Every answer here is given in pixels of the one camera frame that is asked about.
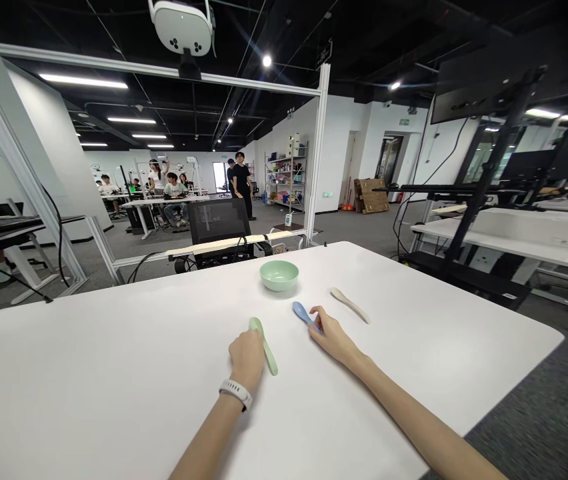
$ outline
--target green bowl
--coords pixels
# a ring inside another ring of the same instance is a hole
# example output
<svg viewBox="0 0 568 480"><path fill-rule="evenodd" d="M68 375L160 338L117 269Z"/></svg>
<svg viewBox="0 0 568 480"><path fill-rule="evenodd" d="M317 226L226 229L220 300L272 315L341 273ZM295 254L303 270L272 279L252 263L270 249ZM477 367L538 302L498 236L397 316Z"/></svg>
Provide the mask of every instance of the green bowl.
<svg viewBox="0 0 568 480"><path fill-rule="evenodd" d="M259 269L259 276L266 288L273 291L292 289L297 283L299 270L294 264L284 260L266 262Z"/></svg>

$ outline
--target doorway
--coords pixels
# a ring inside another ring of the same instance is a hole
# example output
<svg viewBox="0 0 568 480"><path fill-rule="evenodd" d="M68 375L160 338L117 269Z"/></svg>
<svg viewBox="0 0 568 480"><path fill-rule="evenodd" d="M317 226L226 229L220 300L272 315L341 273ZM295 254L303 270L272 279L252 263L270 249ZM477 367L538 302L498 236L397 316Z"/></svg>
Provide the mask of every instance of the doorway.
<svg viewBox="0 0 568 480"><path fill-rule="evenodd" d="M400 135L384 137L382 140L382 148L379 152L375 178L383 179L384 185L386 186L393 182L403 141L404 137Z"/></svg>
<svg viewBox="0 0 568 480"><path fill-rule="evenodd" d="M213 176L215 177L215 192L226 193L229 191L224 162L213 162Z"/></svg>

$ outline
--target watch strap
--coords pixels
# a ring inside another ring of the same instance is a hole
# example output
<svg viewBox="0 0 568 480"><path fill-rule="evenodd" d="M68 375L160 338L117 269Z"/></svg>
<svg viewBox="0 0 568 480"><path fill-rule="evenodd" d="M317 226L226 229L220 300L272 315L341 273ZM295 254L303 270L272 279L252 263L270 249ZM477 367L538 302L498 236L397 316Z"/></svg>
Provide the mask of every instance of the watch strap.
<svg viewBox="0 0 568 480"><path fill-rule="evenodd" d="M238 382L226 379L222 382L222 385L219 387L220 393L228 393L234 397L236 397L240 402L244 404L244 408L242 408L242 412L249 410L251 408L251 404L253 403L253 397L249 393L246 388L240 385Z"/></svg>

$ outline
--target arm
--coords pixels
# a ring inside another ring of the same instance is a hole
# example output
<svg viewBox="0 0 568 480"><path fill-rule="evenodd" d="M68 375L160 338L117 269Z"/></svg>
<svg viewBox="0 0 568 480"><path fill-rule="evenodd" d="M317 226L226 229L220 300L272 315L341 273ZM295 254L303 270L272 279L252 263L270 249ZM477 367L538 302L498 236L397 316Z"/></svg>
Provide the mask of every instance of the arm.
<svg viewBox="0 0 568 480"><path fill-rule="evenodd" d="M255 392L264 367L262 334L248 330L229 347L233 371L230 379L251 395ZM244 405L232 395L220 393L211 412L202 423L169 480L208 480L215 478L219 460L231 438Z"/></svg>
<svg viewBox="0 0 568 480"><path fill-rule="evenodd" d="M388 378L373 360L355 346L337 320L328 316L323 307L312 308L311 313L314 312L318 312L315 324L324 335L320 335L309 326L310 336L369 388L420 452L422 458L442 478L451 480L506 478L442 420Z"/></svg>
<svg viewBox="0 0 568 480"><path fill-rule="evenodd" d="M244 198L240 192L237 191L237 177L233 176L233 190L239 198Z"/></svg>

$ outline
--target keyboard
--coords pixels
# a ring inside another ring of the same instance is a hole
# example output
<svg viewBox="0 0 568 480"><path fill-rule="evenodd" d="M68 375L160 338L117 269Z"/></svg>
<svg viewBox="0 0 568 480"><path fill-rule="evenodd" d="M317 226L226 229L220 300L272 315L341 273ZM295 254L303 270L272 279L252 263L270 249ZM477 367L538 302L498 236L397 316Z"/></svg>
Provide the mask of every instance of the keyboard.
<svg viewBox="0 0 568 480"><path fill-rule="evenodd" d="M22 228L34 227L41 225L42 220L39 217L7 217L0 218L0 233Z"/></svg>

